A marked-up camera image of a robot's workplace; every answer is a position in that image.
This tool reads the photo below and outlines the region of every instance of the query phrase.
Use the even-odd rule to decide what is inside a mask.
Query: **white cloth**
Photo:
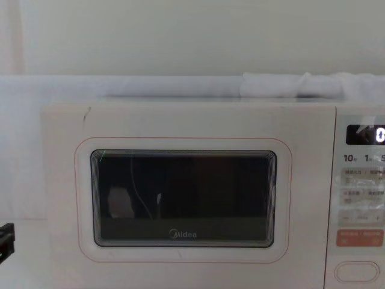
[[[239,94],[242,97],[314,96],[330,99],[344,98],[351,102],[385,101],[385,76],[353,75],[273,75],[244,74]]]
[[[385,103],[385,76],[250,75],[206,77],[0,77],[0,218],[44,219],[40,109],[106,96],[324,96]]]

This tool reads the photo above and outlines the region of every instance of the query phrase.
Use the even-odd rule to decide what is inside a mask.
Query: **midea logo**
[[[171,239],[178,239],[178,238],[197,238],[197,233],[195,232],[182,232],[178,229],[171,229],[169,232]]]

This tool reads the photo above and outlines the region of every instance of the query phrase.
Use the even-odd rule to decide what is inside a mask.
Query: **oval button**
[[[380,269],[373,262],[344,262],[337,266],[334,275],[340,282],[373,282]]]

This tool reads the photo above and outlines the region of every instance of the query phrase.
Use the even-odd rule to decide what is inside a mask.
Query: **microwave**
[[[385,287],[385,107],[133,100],[42,111],[59,289]]]

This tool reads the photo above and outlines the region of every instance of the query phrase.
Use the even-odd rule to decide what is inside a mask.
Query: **glass window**
[[[95,242],[269,247],[276,165],[271,151],[96,150]]]

